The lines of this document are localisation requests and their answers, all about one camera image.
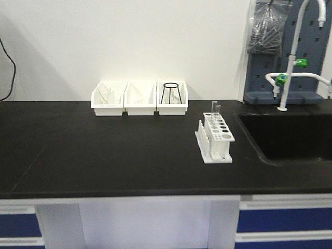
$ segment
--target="green valve handle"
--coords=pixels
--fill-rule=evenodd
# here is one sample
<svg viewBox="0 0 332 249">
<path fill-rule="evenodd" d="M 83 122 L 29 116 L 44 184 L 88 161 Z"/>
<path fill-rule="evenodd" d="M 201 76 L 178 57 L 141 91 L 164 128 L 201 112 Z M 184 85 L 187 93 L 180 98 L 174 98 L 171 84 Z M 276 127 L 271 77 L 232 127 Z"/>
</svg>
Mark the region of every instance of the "green valve handle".
<svg viewBox="0 0 332 249">
<path fill-rule="evenodd" d="M 275 78 L 275 84 L 277 86 L 283 86 L 286 83 L 287 78 L 288 78 L 287 75 L 280 74 L 277 76 L 277 78 Z"/>
<path fill-rule="evenodd" d="M 306 67 L 307 64 L 307 59 L 297 59 L 295 60 L 295 66 L 297 67 Z"/>
</svg>

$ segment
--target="test tube rack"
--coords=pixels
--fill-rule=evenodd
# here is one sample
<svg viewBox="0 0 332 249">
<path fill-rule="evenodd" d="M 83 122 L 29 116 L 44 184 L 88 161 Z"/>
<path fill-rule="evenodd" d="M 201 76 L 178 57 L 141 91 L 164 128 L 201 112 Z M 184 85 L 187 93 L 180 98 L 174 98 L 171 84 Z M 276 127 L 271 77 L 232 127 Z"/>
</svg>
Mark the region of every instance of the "test tube rack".
<svg viewBox="0 0 332 249">
<path fill-rule="evenodd" d="M 199 120 L 195 135 L 204 163 L 232 163 L 229 147 L 235 139 L 225 120 L 219 113 L 203 115 L 205 127 L 202 120 Z"/>
</svg>

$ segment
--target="plastic bag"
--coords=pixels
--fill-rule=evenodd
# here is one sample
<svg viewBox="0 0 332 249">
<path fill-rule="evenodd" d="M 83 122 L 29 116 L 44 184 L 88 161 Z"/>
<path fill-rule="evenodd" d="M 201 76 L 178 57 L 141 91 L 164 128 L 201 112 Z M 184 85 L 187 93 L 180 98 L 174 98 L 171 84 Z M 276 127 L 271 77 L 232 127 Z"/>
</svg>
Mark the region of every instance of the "plastic bag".
<svg viewBox="0 0 332 249">
<path fill-rule="evenodd" d="M 255 16 L 251 18 L 253 29 L 248 53 L 281 55 L 284 25 L 292 4 L 281 0 L 256 3 Z"/>
</svg>

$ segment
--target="sink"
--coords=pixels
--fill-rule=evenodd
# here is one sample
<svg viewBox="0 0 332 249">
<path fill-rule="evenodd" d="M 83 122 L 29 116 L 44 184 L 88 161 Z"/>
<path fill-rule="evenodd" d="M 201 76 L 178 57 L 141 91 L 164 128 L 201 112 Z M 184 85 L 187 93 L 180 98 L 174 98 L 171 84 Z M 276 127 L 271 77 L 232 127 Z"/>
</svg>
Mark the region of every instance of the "sink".
<svg viewBox="0 0 332 249">
<path fill-rule="evenodd" d="M 332 115 L 238 114 L 240 125 L 263 159 L 332 160 Z"/>
</svg>

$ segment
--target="gooseneck spout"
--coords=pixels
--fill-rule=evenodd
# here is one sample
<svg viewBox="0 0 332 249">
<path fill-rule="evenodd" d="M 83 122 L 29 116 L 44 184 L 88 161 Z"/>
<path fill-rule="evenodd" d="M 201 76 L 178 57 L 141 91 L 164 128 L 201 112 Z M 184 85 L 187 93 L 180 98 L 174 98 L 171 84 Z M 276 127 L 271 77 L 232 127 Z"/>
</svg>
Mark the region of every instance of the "gooseneck spout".
<svg viewBox="0 0 332 249">
<path fill-rule="evenodd" d="M 289 91 L 289 86 L 291 84 L 291 78 L 292 78 L 292 72 L 294 68 L 294 62 L 296 59 L 296 50 L 297 50 L 297 45 L 298 45 L 298 40 L 300 36 L 300 31 L 302 27 L 302 21 L 303 21 L 303 16 L 305 14 L 306 7 L 308 5 L 310 0 L 304 0 L 300 10 L 299 14 L 297 16 L 297 22 L 296 22 L 296 27 L 295 27 L 295 33 L 294 33 L 294 38 L 293 38 L 293 44 L 292 44 L 292 50 L 290 52 L 289 58 L 288 58 L 288 66 L 287 66 L 287 81 L 284 85 L 284 90 L 282 92 L 282 97 L 281 97 L 281 102 L 280 106 L 278 107 L 278 110 L 281 111 L 286 111 L 286 102 L 287 102 L 287 97 L 288 97 L 288 91 Z M 324 0 L 317 0 L 318 5 L 319 5 L 319 17 L 318 17 L 318 22 L 319 22 L 319 27 L 323 27 L 324 21 L 326 21 L 326 5 Z"/>
</svg>

